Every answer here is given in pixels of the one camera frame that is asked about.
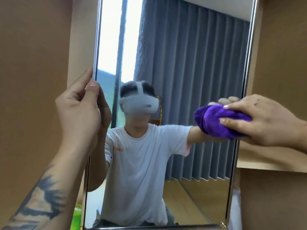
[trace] white t-shirt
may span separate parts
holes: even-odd
[[[144,221],[167,224],[162,199],[166,165],[171,154],[187,156],[191,127],[149,124],[139,139],[125,128],[107,133],[106,161],[110,163],[100,218],[121,226],[139,226]]]

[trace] mountain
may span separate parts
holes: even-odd
[[[106,102],[108,103],[111,111],[113,107],[113,100],[114,100],[114,87],[115,87],[115,75],[112,73],[108,73],[104,70],[97,70],[97,82],[100,84],[104,96],[106,98]],[[123,112],[118,109],[117,115],[117,126],[122,126],[125,124],[125,116]]]

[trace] curtain fold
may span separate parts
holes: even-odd
[[[193,113],[240,96],[249,22],[183,0],[144,0],[134,79],[162,98],[162,124],[195,125]],[[165,178],[229,178],[234,142],[200,143],[172,155]]]

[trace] window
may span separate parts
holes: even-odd
[[[109,128],[125,124],[125,116],[118,100],[114,100],[114,94],[119,92],[123,83],[132,81],[134,77],[142,4],[143,0],[102,0],[97,81],[111,111],[117,112],[112,114]],[[119,76],[121,81],[116,87]]]

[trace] tattoo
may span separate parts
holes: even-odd
[[[62,213],[62,192],[54,188],[49,166],[2,230],[34,230]]]

